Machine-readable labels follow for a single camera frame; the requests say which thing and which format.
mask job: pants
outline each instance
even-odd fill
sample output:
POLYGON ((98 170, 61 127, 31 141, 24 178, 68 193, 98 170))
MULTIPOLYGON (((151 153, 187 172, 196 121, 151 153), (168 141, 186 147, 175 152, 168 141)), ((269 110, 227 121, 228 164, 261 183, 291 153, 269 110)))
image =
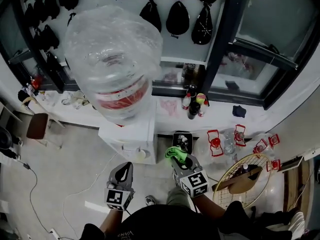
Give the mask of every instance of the pants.
POLYGON ((188 195, 179 186, 176 186, 169 191, 166 204, 169 206, 180 206, 190 209, 188 195))
MULTIPOLYGON (((11 132, 10 132, 10 134, 11 134, 11 138, 12 138, 12 143, 18 145, 19 144, 18 137, 16 137, 11 132)), ((8 157, 8 158, 16 159, 16 157, 17 157, 17 154, 15 152, 13 152, 12 150, 10 150, 10 149, 0 149, 0 152, 2 154, 4 154, 6 157, 8 157)))

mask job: chair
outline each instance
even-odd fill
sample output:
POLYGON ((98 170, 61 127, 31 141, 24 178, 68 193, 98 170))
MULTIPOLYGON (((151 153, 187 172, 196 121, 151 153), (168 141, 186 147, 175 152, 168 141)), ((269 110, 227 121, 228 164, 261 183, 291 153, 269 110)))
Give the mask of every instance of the chair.
POLYGON ((26 133, 26 137, 32 140, 36 140, 41 145, 47 146, 47 143, 51 143, 52 145, 56 146, 58 149, 61 149, 61 146, 57 145, 56 143, 48 140, 45 138, 46 129, 49 121, 49 115, 50 117, 58 123, 61 127, 65 128, 64 125, 59 122, 56 118, 54 118, 46 109, 39 104, 39 102, 33 98, 28 97, 23 102, 22 105, 30 112, 32 113, 32 118, 29 123, 29 127, 26 133), (45 113, 35 113, 33 112, 26 103, 29 103, 30 101, 35 102, 42 110, 44 110, 45 113))

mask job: black bottle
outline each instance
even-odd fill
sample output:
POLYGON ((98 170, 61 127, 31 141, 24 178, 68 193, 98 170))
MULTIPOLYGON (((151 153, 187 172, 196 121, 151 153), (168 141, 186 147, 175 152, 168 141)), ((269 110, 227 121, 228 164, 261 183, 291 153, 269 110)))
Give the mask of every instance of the black bottle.
POLYGON ((200 110, 200 104, 195 101, 191 102, 189 111, 188 111, 188 118, 194 119, 198 114, 199 110, 200 110))

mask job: window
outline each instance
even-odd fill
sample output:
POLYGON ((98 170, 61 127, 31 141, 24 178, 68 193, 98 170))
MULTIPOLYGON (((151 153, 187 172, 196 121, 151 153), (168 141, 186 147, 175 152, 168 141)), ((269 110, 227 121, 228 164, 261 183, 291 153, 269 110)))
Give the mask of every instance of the window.
MULTIPOLYGON (((115 4, 137 14, 147 2, 97 1, 99 6, 115 4)), ((194 44, 191 39, 193 26, 203 8, 199 0, 182 0, 189 13, 190 27, 179 39, 170 36, 165 22, 174 2, 156 0, 162 23, 163 52, 162 70, 152 83, 155 96, 184 97, 188 85, 193 84, 209 100, 268 109, 304 69, 320 41, 318 0, 216 0, 210 7, 212 39, 206 45, 194 44)), ((84 11, 97 5, 92 0, 79 0, 78 6, 84 11)), ((65 62, 62 45, 54 55, 63 70, 48 70, 46 55, 33 43, 33 30, 24 24, 25 9, 26 3, 22 0, 10 0, 7 9, 2 11, 1 17, 14 22, 14 31, 10 33, 1 21, 3 49, 0 52, 7 53, 8 60, 24 68, 23 74, 28 77, 43 73, 48 81, 43 88, 47 90, 78 90, 65 62), (19 56, 15 54, 17 50, 22 51, 19 56)), ((68 19, 69 13, 63 13, 50 23, 60 43, 68 19)))

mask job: tiled floor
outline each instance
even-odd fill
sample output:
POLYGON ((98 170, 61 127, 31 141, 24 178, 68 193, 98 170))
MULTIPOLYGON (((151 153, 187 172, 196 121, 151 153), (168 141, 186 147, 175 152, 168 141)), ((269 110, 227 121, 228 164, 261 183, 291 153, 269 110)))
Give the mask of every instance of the tiled floor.
MULTIPOLYGON (((31 117, 20 117, 24 123, 17 123, 13 132, 24 138, 31 117)), ((25 139, 24 146, 19 151, 21 160, 28 163, 38 177, 32 202, 47 230, 54 228, 60 237, 77 239, 62 214, 64 199, 67 195, 90 187, 115 151, 98 137, 95 129, 71 125, 62 129, 53 123, 48 138, 62 143, 62 149, 57 150, 50 144, 44 147, 34 140, 25 139)), ((164 204, 168 191, 175 186, 172 167, 163 157, 170 144, 170 139, 159 138, 156 165, 134 164, 132 187, 135 194, 128 207, 131 213, 145 206, 146 195, 153 195, 164 204)), ((65 200, 64 214, 78 238, 86 223, 100 225, 106 217, 106 208, 103 207, 106 182, 110 171, 124 162, 121 155, 116 155, 90 190, 69 196, 65 200)), ((216 176, 214 167, 206 169, 209 176, 216 176)), ((1 167, 0 178, 0 190, 9 200, 8 219, 11 225, 18 228, 23 239, 27 239, 29 234, 33 240, 52 240, 52 236, 39 224, 29 201, 30 191, 36 182, 35 175, 23 168, 22 164, 13 161, 11 166, 1 167)), ((255 203, 258 213, 282 210, 283 191, 284 177, 277 173, 271 177, 266 191, 255 203)), ((213 193, 209 192, 207 195, 212 198, 213 193)))

